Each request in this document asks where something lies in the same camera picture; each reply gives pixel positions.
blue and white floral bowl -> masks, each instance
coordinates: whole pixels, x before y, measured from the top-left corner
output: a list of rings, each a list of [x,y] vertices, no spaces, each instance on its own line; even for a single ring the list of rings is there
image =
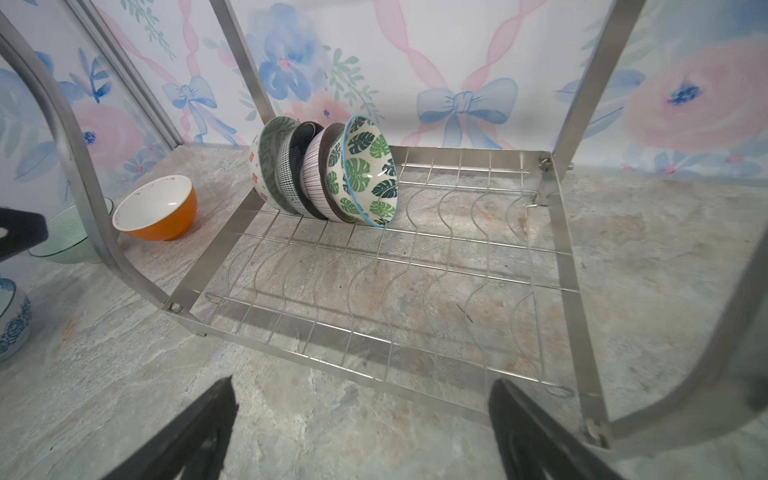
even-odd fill
[[[352,217],[384,228],[397,210],[397,175],[384,135],[356,115],[331,147],[326,186],[336,205]]]
[[[0,278],[0,362],[16,353],[29,338],[32,307],[16,283]]]

flower center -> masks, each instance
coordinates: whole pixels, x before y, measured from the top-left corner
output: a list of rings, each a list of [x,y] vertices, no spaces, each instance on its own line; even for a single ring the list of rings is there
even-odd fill
[[[670,99],[667,100],[667,103],[678,106],[699,96],[701,96],[701,89],[694,84],[684,81],[680,84],[680,88],[670,94]]]
[[[278,60],[277,64],[280,66],[280,69],[283,71],[290,70],[290,62],[287,61],[285,58],[281,58],[280,60]]]

wire rack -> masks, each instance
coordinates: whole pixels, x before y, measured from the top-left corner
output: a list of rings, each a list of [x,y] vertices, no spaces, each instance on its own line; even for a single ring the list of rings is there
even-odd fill
[[[514,379],[575,429],[557,251],[533,202],[539,153],[393,153],[386,228],[264,206],[192,313],[220,336],[473,419],[494,379]]]

light green ribbed bowl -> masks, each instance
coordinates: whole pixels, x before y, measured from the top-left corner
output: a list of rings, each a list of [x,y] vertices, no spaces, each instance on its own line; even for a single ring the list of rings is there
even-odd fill
[[[104,198],[104,203],[112,215],[114,203],[108,198]],[[51,218],[47,225],[48,239],[29,249],[30,255],[53,263],[101,263],[88,241],[77,207],[69,207]]]

pink flower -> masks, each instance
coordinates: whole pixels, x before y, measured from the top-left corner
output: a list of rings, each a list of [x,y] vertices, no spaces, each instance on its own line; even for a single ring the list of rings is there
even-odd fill
[[[308,103],[293,102],[293,112],[286,113],[298,121],[316,121],[324,127],[335,123],[346,123],[349,120],[349,112],[344,104],[333,101],[333,98],[325,90],[318,90],[312,95]]]
[[[90,102],[77,103],[72,109],[96,167],[120,167],[144,146],[141,132],[123,111]]]
[[[648,78],[624,106],[639,144],[702,154],[768,127],[768,42],[732,40],[697,51]]]

